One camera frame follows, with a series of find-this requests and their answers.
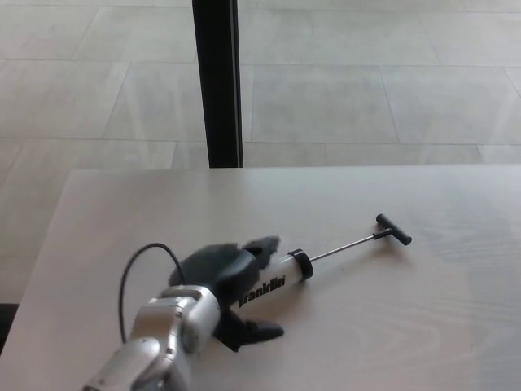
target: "white wooden table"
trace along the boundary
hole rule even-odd
[[[74,173],[0,357],[0,388],[79,389],[120,344],[116,294],[138,247],[179,257],[282,237],[310,256],[368,235],[386,213],[409,247],[371,242],[318,263],[256,316],[286,335],[239,354],[218,343],[194,390],[521,389],[521,168],[230,169]],[[173,266],[131,273],[127,327]]]

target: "metal pump rod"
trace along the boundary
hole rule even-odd
[[[321,255],[317,255],[316,257],[311,258],[309,261],[310,262],[318,261],[319,259],[323,259],[325,257],[329,257],[330,255],[333,255],[333,254],[339,253],[341,251],[347,250],[348,248],[355,247],[358,244],[369,242],[370,240],[374,240],[374,235],[367,236],[364,239],[360,239],[360,240],[357,240],[356,242],[352,242],[350,244],[346,244],[345,246],[338,247],[338,248],[336,248],[334,250],[328,251],[327,253],[323,253]]]

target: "black pump cap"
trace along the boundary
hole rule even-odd
[[[386,228],[386,230],[384,232],[389,232],[390,231],[390,234],[387,233],[385,236],[387,235],[393,235],[395,238],[397,238],[400,242],[403,243],[403,245],[407,246],[410,244],[410,242],[413,241],[413,238],[411,238],[410,236],[408,236],[404,231],[402,231],[400,229],[399,226],[395,225],[391,220],[389,220],[387,218],[387,216],[385,216],[384,214],[379,214],[377,217],[376,217],[376,222],[383,228]]]
[[[290,251],[288,254],[294,257],[296,263],[300,266],[300,271],[302,272],[301,281],[311,278],[313,275],[313,265],[309,260],[308,255],[300,248],[295,251]]]

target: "tile grout line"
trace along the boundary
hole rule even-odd
[[[174,142],[174,145],[173,145],[173,152],[172,152],[172,161],[170,161],[170,168],[169,169],[173,169],[173,159],[175,157],[175,153],[176,153],[176,150],[177,150],[177,144],[180,143],[178,141]]]
[[[255,96],[255,66],[252,66],[252,110],[250,112],[250,139],[248,141],[253,142],[253,102]]]
[[[422,15],[421,13],[417,13],[416,16],[418,17],[418,22],[420,22],[420,25],[422,26],[423,33],[425,33],[425,36],[427,37],[427,40],[431,44],[432,52],[434,53],[434,56],[436,57],[436,61],[438,61],[439,66],[443,66],[443,64],[440,61],[440,57],[438,56],[438,51],[434,47],[434,43],[432,43],[431,36],[429,35],[429,32],[427,31],[427,27],[425,27],[425,24],[423,23]]]
[[[515,86],[515,83],[514,81],[510,78],[508,72],[506,71],[506,67],[503,67],[503,73],[505,74],[506,78],[509,80],[510,84],[514,87],[514,90],[517,91],[519,97],[521,98],[521,91],[517,89],[517,87]]]
[[[394,118],[394,114],[392,113],[391,101],[389,100],[389,95],[387,94],[387,87],[385,86],[385,80],[383,79],[382,65],[379,66],[379,75],[380,81],[382,82],[383,93],[385,94],[385,100],[387,100],[387,108],[389,109],[389,114],[391,114],[392,126],[394,126],[394,132],[396,134],[396,138],[398,139],[398,144],[401,145],[400,135],[398,134],[398,126],[396,126],[396,120]]]
[[[255,141],[253,140],[254,137],[253,137],[253,112],[254,112],[254,108],[255,108],[255,75],[256,75],[256,65],[252,65],[253,67],[253,77],[252,77],[252,123],[251,123],[251,129],[250,129],[250,133],[251,133],[251,136],[250,136],[250,142],[251,143],[254,143]]]
[[[20,155],[20,153],[22,152],[22,148],[25,146],[26,142],[27,142],[27,140],[23,140],[22,141],[22,143],[20,145],[20,149],[16,152],[15,158],[13,159],[13,161],[9,165],[9,168],[6,171],[6,175],[3,177],[2,181],[0,181],[0,190],[2,190],[2,186],[5,183],[5,181],[7,180],[7,176],[9,176],[9,174],[11,173],[12,168],[15,166],[15,162],[18,159],[18,156]]]
[[[101,9],[101,6],[98,6],[98,8],[96,9],[96,12],[92,15],[92,19],[87,24],[87,27],[85,28],[85,31],[81,35],[81,38],[78,41],[78,44],[76,45],[76,49],[74,49],[74,51],[73,51],[73,53],[71,55],[71,59],[70,59],[71,61],[76,61],[77,60],[78,51],[80,50],[81,45],[83,44],[83,42],[85,40],[85,37],[87,36],[87,32],[89,31],[90,26],[92,26],[92,24],[94,22],[94,19],[96,19],[96,16],[98,15],[100,9]]]
[[[117,100],[120,98],[121,90],[123,90],[123,85],[125,83],[125,80],[127,79],[127,75],[129,74],[130,67],[132,66],[131,62],[127,62],[127,69],[125,70],[125,75],[121,79],[120,88],[117,91],[116,97],[114,98],[114,103],[112,104],[111,113],[107,117],[107,121],[105,122],[105,126],[103,127],[103,133],[101,134],[101,139],[105,140],[105,135],[107,134],[107,127],[108,123],[110,122],[112,118],[112,114],[114,113],[114,110],[116,109]]]
[[[132,138],[60,138],[60,137],[12,137],[12,136],[0,136],[0,140],[19,140],[21,142],[25,141],[86,141],[86,142],[94,142],[94,141],[106,141],[106,142],[126,142],[126,143],[206,143],[205,140],[167,140],[167,139],[132,139]],[[324,143],[324,142],[314,142],[314,143],[293,143],[293,142],[266,142],[266,141],[248,141],[245,143],[256,143],[256,144],[286,144],[286,145],[352,145],[352,146],[360,146],[360,147],[370,147],[370,146],[396,146],[396,145],[411,145],[411,146],[452,146],[452,147],[473,147],[475,145],[486,145],[486,146],[494,146],[494,147],[521,147],[521,143],[494,143],[494,144],[483,144],[483,143]]]

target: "tiled floor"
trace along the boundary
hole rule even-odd
[[[521,0],[239,0],[248,166],[521,163]],[[190,0],[0,0],[0,301],[70,169],[205,167]]]

